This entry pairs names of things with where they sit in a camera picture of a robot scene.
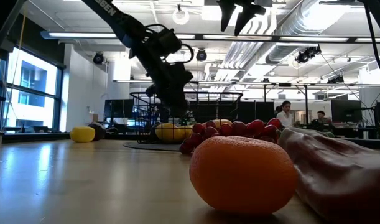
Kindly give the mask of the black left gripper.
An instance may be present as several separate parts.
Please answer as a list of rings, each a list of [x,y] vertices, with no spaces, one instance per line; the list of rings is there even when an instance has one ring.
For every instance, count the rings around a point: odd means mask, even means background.
[[[166,58],[182,47],[190,51],[186,61],[167,62]],[[139,40],[133,40],[129,58],[136,57],[146,70],[146,76],[152,80],[152,85],[146,89],[148,97],[156,96],[163,107],[170,110],[173,116],[182,116],[188,110],[184,86],[193,78],[184,64],[194,58],[194,50],[184,44],[174,33],[162,24],[151,24],[144,28],[144,35]],[[172,65],[173,80],[170,83],[168,67]]]

